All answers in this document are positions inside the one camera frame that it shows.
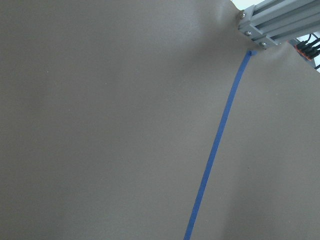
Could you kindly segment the small circuit board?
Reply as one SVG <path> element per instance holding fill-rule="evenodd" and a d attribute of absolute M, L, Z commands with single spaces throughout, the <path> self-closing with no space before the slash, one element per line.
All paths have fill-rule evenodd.
<path fill-rule="evenodd" d="M 320 39 L 316 37 L 312 42 L 304 40 L 296 44 L 294 48 L 305 59 L 311 61 L 320 55 Z"/>

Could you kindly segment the aluminium frame post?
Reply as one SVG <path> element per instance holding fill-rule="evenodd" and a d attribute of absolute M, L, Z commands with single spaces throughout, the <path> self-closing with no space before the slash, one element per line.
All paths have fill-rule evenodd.
<path fill-rule="evenodd" d="M 264 0 L 240 11 L 238 30 L 263 49 L 320 30 L 318 0 Z"/>

